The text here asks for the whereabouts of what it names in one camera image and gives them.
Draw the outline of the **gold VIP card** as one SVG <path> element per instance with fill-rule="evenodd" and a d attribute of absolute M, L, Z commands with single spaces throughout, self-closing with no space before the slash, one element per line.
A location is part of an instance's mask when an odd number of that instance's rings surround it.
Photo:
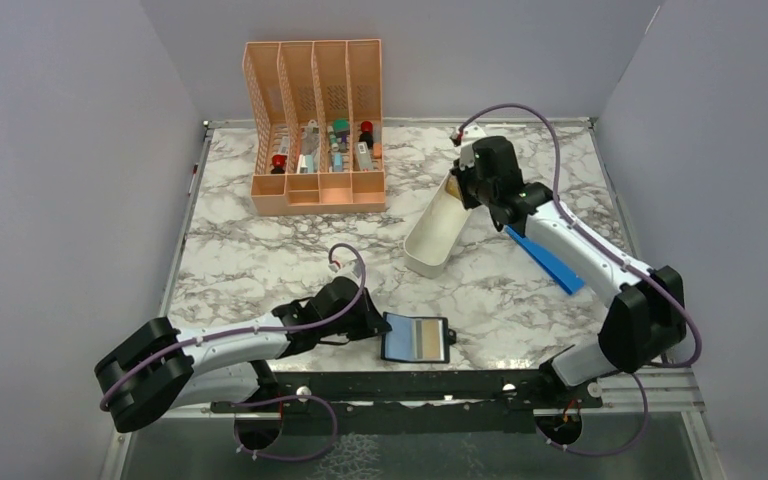
<path fill-rule="evenodd" d="M 420 347 L 421 358 L 429 361 L 438 361 L 444 358 L 443 327 L 438 319 L 424 319 L 420 322 Z"/>

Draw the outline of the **red cap bottle right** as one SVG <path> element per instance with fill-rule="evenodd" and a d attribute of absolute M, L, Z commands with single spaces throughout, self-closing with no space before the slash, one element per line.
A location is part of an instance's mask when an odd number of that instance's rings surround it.
<path fill-rule="evenodd" d="M 363 121 L 360 123 L 359 139 L 366 144 L 369 150 L 373 149 L 375 143 L 374 124 L 371 121 Z"/>

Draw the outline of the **white oblong plastic tray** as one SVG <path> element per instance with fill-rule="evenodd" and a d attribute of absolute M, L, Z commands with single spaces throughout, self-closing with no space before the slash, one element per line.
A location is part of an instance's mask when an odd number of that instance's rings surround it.
<path fill-rule="evenodd" d="M 403 242 L 405 265 L 426 278 L 439 277 L 471 216 L 462 199 L 444 189 L 448 174 Z"/>

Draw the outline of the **green cap bottle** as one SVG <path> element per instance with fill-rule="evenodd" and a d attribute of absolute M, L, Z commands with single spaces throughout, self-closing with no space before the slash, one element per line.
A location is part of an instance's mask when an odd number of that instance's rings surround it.
<path fill-rule="evenodd" d="M 335 119 L 328 127 L 331 149 L 345 152 L 349 145 L 350 123 L 346 118 Z"/>

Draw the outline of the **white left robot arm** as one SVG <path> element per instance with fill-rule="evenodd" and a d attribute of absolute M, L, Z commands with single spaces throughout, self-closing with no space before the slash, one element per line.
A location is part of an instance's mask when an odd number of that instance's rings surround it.
<path fill-rule="evenodd" d="M 96 364 L 100 408 L 120 433 L 140 430 L 178 406 L 214 402 L 220 389 L 262 410 L 275 387 L 262 364 L 308 352 L 327 337 L 352 342 L 390 330 L 369 290 L 344 276 L 244 322 L 185 329 L 166 317 L 151 319 Z"/>

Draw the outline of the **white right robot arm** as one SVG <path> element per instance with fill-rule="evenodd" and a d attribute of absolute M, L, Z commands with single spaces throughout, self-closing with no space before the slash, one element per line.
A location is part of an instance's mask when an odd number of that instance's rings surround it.
<path fill-rule="evenodd" d="M 572 215 L 549 187 L 525 181 L 507 138 L 462 147 L 450 172 L 465 209 L 484 206 L 497 229 L 509 227 L 548 250 L 608 309 L 595 337 L 541 365 L 536 384 L 545 404 L 564 405 L 577 386 L 604 374 L 634 373 L 685 339 L 681 276 L 626 255 Z"/>

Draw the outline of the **black metal base rail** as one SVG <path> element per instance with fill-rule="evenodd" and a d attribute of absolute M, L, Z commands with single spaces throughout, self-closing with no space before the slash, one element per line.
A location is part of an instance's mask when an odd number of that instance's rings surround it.
<path fill-rule="evenodd" d="M 603 405 L 585 386 L 549 393 L 536 370 L 277 372 L 275 381 L 278 406 L 218 401 L 210 410 L 249 425 L 262 420 L 286 435 L 532 434 L 536 416 L 551 416 L 572 400 L 582 408 Z"/>

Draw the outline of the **orange plastic file organizer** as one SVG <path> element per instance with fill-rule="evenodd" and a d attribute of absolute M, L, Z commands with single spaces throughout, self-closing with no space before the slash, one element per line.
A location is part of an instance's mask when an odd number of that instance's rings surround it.
<path fill-rule="evenodd" d="M 263 216 L 382 212 L 382 45 L 378 39 L 247 43 L 242 70 L 258 149 L 251 198 Z M 329 125 L 346 118 L 345 152 L 331 149 Z M 374 124 L 369 150 L 360 123 Z M 285 174 L 271 158 L 287 156 Z"/>

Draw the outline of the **red cap bottle left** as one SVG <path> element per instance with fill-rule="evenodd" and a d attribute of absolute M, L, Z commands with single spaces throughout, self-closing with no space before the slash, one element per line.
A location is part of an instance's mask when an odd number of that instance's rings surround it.
<path fill-rule="evenodd" d="M 275 154 L 271 158 L 272 168 L 271 174 L 285 174 L 287 166 L 287 156 L 283 154 Z"/>

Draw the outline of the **red cap bottle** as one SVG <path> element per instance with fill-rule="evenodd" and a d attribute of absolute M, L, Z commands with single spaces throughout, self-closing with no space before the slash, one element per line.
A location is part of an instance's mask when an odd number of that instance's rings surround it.
<path fill-rule="evenodd" d="M 360 123 L 359 139 L 366 144 L 369 150 L 373 149 L 375 143 L 374 124 L 371 121 L 363 121 Z"/>
<path fill-rule="evenodd" d="M 271 174 L 285 174 L 287 166 L 287 156 L 283 154 L 275 154 L 271 158 L 272 168 Z"/>

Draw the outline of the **black leather card holder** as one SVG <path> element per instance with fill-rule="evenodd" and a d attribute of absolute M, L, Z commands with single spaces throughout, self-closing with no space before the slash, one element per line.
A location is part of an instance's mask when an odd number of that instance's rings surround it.
<path fill-rule="evenodd" d="M 405 316 L 386 312 L 383 319 L 390 330 L 381 337 L 380 358 L 384 361 L 409 364 L 449 364 L 450 348 L 457 343 L 457 333 L 449 327 L 446 317 Z M 438 319 L 443 327 L 444 358 L 429 361 L 421 358 L 420 322 L 424 319 Z"/>

